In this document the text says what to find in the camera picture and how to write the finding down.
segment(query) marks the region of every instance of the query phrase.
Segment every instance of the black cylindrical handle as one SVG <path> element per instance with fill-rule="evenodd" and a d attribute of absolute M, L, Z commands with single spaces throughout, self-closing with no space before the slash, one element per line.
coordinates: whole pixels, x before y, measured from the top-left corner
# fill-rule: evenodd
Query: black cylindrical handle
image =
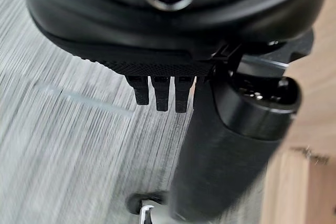
<path fill-rule="evenodd" d="M 291 114 L 296 113 L 300 105 L 298 88 L 297 99 L 293 100 L 293 104 L 296 105 L 292 107 L 292 113 L 283 110 L 281 104 L 276 109 L 267 110 L 265 106 L 272 107 L 274 104 L 262 105 L 258 104 L 257 100 L 245 98 L 241 99 L 240 103 L 236 103 L 233 108 L 232 104 L 228 103 L 225 106 L 218 101 L 218 99 L 225 100 L 228 98 L 227 95 L 232 97 L 232 92 L 237 92 L 236 98 L 239 99 L 238 91 L 229 86 L 226 88 L 230 90 L 218 95 L 216 94 L 218 89 L 223 90 L 221 84 L 207 82 L 202 90 L 198 91 L 195 111 L 170 189 L 170 211 L 175 219 L 196 222 L 219 216 L 251 185 L 281 142 L 281 138 L 264 139 L 263 127 L 260 127 L 260 138 L 258 130 L 247 131 L 252 132 L 252 137 L 243 135 L 246 132 L 244 130 L 237 133 L 234 129 L 230 129 L 220 116 L 225 114 L 225 107 L 230 110 L 230 113 L 236 110 L 240 112 L 239 116 L 246 116 L 241 109 L 246 108 L 247 104 L 244 103 L 256 102 L 257 105 L 252 106 L 253 108 L 247 113 L 258 115 L 260 110 L 265 120 L 274 119 L 272 123 L 274 135 L 280 136 L 283 134 L 277 132 L 276 125 L 280 125 L 281 132 L 284 131 L 285 124 L 288 128 L 292 120 Z M 272 116 L 273 113 L 282 115 L 287 113 L 287 116 Z M 241 126 L 248 127 L 249 120 L 245 122 Z M 263 120 L 259 118 L 258 122 L 263 123 Z"/>

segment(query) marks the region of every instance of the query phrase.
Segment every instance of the black grip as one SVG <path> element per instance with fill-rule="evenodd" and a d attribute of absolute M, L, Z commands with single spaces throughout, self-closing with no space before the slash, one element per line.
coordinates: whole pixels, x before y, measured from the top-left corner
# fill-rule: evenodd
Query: black grip
<path fill-rule="evenodd" d="M 171 215 L 178 220 L 193 222 L 218 217 L 241 197 L 281 142 L 281 139 L 260 140 L 257 136 L 244 136 L 230 130 L 219 115 L 214 92 L 209 82 L 198 91 L 195 111 L 180 152 L 169 195 Z M 274 112 L 284 111 L 269 110 L 265 119 L 270 120 L 272 116 L 269 115 Z M 282 117 L 287 120 L 287 128 L 291 113 L 294 111 Z M 279 123 L 283 131 L 284 123 Z"/>

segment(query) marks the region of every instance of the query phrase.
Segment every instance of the metal bracket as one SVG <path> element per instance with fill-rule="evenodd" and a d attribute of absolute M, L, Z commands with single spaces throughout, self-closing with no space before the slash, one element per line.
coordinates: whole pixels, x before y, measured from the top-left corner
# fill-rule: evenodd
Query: metal bracket
<path fill-rule="evenodd" d="M 142 202 L 139 224 L 213 224 L 210 221 L 190 223 L 173 219 L 169 214 L 168 205 L 160 205 L 152 200 Z"/>

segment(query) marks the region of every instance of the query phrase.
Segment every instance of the black mount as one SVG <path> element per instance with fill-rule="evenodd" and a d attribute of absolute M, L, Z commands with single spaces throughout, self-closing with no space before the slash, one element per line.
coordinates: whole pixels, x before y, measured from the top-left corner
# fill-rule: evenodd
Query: black mount
<path fill-rule="evenodd" d="M 235 82 L 241 82 L 241 87 L 246 94 L 265 93 L 271 91 L 260 90 L 271 88 L 272 83 L 278 82 L 289 63 L 308 55 L 313 45 L 313 32 L 310 30 L 302 37 L 289 42 L 273 41 L 268 44 L 237 44 L 234 42 L 223 44 L 212 55 L 211 71 L 209 75 L 198 78 L 198 87 L 205 80 L 212 79 L 216 72 L 230 73 Z M 148 76 L 126 76 L 127 82 L 134 88 L 135 98 L 138 105 L 149 104 Z M 175 110 L 177 113 L 185 113 L 190 88 L 195 76 L 175 77 Z M 153 76 L 151 83 L 155 89 L 156 109 L 168 110 L 168 97 L 170 76 Z"/>

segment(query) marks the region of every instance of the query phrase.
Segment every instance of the gray carpet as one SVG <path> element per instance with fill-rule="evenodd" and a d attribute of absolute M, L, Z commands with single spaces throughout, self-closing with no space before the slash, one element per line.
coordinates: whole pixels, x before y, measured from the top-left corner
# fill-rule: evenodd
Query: gray carpet
<path fill-rule="evenodd" d="M 0 223 L 132 224 L 132 192 L 166 190 L 192 114 L 136 106 L 125 79 L 47 41 L 0 0 Z M 257 224 L 262 178 L 222 223 Z"/>

